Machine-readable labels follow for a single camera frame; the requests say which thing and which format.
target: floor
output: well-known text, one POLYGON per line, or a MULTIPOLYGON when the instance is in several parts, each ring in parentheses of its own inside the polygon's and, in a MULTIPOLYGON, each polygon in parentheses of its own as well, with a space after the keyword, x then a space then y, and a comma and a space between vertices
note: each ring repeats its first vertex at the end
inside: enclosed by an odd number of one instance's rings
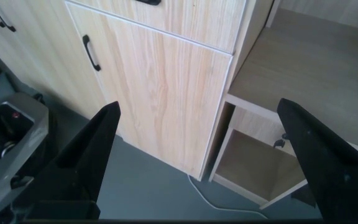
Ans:
MULTIPOLYGON (((13 78, 16 87, 34 90, 13 78)), ((58 119, 58 145, 62 149, 88 122, 47 97, 58 119)), ((215 206, 260 211, 258 205, 231 190, 204 180, 193 180, 215 206)), ((210 207, 189 183, 186 174, 126 144, 116 136, 97 204, 100 219, 115 220, 257 220, 259 215, 226 212, 210 207)), ((321 218, 317 208, 289 196, 262 212, 271 219, 321 218)))

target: wood grain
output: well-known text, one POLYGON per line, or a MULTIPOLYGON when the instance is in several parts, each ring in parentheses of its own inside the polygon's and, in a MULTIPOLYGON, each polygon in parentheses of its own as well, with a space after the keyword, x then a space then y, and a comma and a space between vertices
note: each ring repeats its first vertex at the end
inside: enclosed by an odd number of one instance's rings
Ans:
POLYGON ((214 174, 213 175, 213 180, 216 181, 217 183, 221 184, 224 187, 227 187, 228 189, 234 191, 235 193, 248 198, 249 200, 257 203, 258 205, 265 205, 266 203, 268 203, 268 201, 264 198, 262 198, 261 196, 252 193, 251 191, 243 188, 240 185, 237 185, 235 182, 227 180, 225 177, 220 176, 219 174, 214 174))
POLYGON ((139 1, 75 0, 159 30, 232 53, 245 0, 139 1))
POLYGON ((0 59, 23 83, 46 93, 53 91, 45 88, 47 80, 37 73, 33 58, 28 54, 20 40, 8 29, 0 27, 0 59))
MULTIPOLYGON (((281 122, 264 118, 257 113, 242 109, 238 106, 234 110, 229 126, 269 146, 273 146, 274 142, 281 139, 282 134, 285 133, 281 122)), ((289 141, 285 141, 284 147, 277 147, 277 149, 296 156, 289 141)))
POLYGON ((279 10, 229 94, 271 112, 293 100, 358 145, 358 29, 279 10))
POLYGON ((280 7, 358 28, 358 0, 283 0, 280 7))
POLYGON ((280 185, 289 189, 298 184, 298 179, 287 177, 292 175, 292 171, 298 166, 295 157, 233 131, 216 175, 270 201, 278 195, 276 192, 272 194, 273 190, 276 190, 277 181, 282 181, 280 185))
POLYGON ((0 0, 0 8, 37 67, 29 75, 45 77, 41 88, 87 118, 107 104, 64 1, 0 0))
POLYGON ((227 129, 227 132, 226 132, 226 135, 224 136, 224 139, 223 139, 223 142, 222 142, 222 146, 219 150, 219 154, 215 160, 215 164, 214 164, 214 167, 212 168, 212 171, 211 171, 211 174, 209 175, 209 179, 208 181, 212 181, 212 179, 214 178, 215 176, 215 173, 216 173, 216 170, 218 169, 219 167, 219 164, 221 163, 221 159, 222 159, 222 156, 224 154, 224 151, 226 150, 227 148, 227 144, 229 144, 229 140, 231 138, 231 134, 233 133, 233 129, 232 128, 228 128, 227 129))
POLYGON ((272 0, 263 0, 256 1, 255 8, 252 11, 252 16, 248 20, 248 28, 246 36, 244 37, 244 43, 240 49, 238 63, 234 71, 234 77, 238 74, 241 65, 244 63, 244 60, 248 57, 251 48, 254 46, 255 41, 257 40, 260 32, 265 27, 266 20, 269 16, 270 9, 272 7, 272 0))
POLYGON ((125 141, 199 179, 230 55, 67 3, 125 141))
POLYGON ((229 72, 227 73, 226 82, 224 84, 224 90, 223 90, 223 97, 221 98, 221 101, 219 103, 218 112, 216 114, 215 123, 213 126, 213 130, 211 132, 211 138, 208 143, 208 148, 206 152, 206 158, 204 160, 203 168, 201 171, 201 174, 204 174, 205 167, 209 163, 211 158, 211 151, 215 151, 219 146, 216 144, 217 141, 214 141, 216 137, 219 137, 219 133, 223 132, 222 128, 225 127, 218 127, 219 120, 220 119, 226 119, 222 118, 222 115, 225 115, 223 113, 223 108, 226 98, 226 94, 229 91, 229 87, 238 71, 238 69, 241 68, 242 63, 244 62, 246 55, 251 50, 251 46, 254 44, 255 39, 252 41, 252 39, 246 38, 247 35, 249 35, 249 27, 258 26, 258 24, 253 24, 251 22, 252 16, 254 14, 263 14, 264 11, 267 10, 267 8, 270 8, 268 4, 265 3, 265 1, 256 1, 256 0, 247 0, 246 2, 246 8, 244 9, 244 17, 242 18, 239 35, 236 40, 236 46, 234 50, 233 60, 231 62, 231 65, 229 67, 229 72))

